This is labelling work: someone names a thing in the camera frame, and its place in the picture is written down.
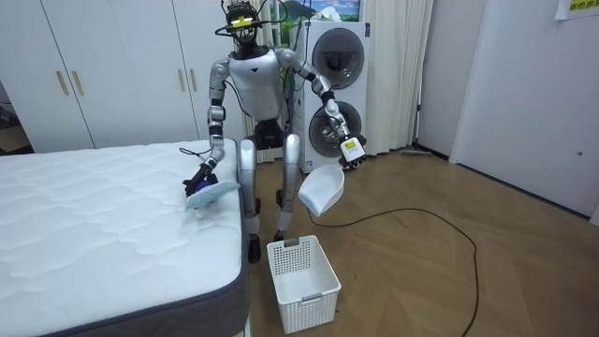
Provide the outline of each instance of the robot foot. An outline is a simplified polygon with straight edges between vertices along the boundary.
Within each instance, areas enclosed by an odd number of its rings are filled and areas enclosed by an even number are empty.
[[[247,256],[250,263],[257,263],[262,257],[262,250],[260,248],[260,238],[258,238],[257,235],[253,235],[250,237],[250,248]]]
[[[281,230],[277,230],[274,234],[274,238],[272,238],[273,242],[283,241],[285,239],[285,232]]]

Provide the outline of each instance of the dryer door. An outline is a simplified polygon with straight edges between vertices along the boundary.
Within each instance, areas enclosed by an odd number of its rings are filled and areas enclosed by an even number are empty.
[[[364,67],[362,41],[348,29],[331,29],[316,42],[312,64],[329,79],[333,88],[346,88],[358,78]]]
[[[362,120],[359,118],[358,111],[351,105],[345,102],[337,101],[339,111],[347,122],[347,127],[352,135],[360,135],[362,132]],[[312,121],[310,121],[310,142],[314,149],[321,155],[326,157],[339,157],[341,150],[339,149],[339,136],[330,126],[329,116],[325,112],[325,107],[320,108]]]

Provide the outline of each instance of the yellow label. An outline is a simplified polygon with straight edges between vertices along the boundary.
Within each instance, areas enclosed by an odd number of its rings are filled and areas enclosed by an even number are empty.
[[[238,22],[233,22],[233,28],[245,27],[252,24],[252,19],[245,19],[242,16],[240,16],[237,21]]]
[[[572,0],[570,11],[584,10],[599,7],[599,0]]]
[[[351,150],[356,147],[356,143],[354,141],[348,141],[344,146],[346,150]]]

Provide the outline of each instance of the bed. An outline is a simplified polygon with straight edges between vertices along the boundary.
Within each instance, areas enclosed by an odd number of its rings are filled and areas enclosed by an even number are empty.
[[[230,192],[187,212],[208,141],[0,157],[0,336],[243,336],[246,235]],[[237,181],[237,147],[215,170]]]

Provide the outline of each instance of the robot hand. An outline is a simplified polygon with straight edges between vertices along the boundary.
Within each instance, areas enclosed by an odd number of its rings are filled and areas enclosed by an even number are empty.
[[[344,169],[354,169],[366,161],[366,153],[364,151],[366,142],[366,138],[361,135],[342,138],[339,147],[343,155],[341,159],[339,159],[339,164],[341,164]]]
[[[202,164],[194,178],[183,181],[183,184],[185,185],[185,196],[189,198],[199,190],[216,183],[218,183],[216,175],[211,173],[211,169],[208,165]]]

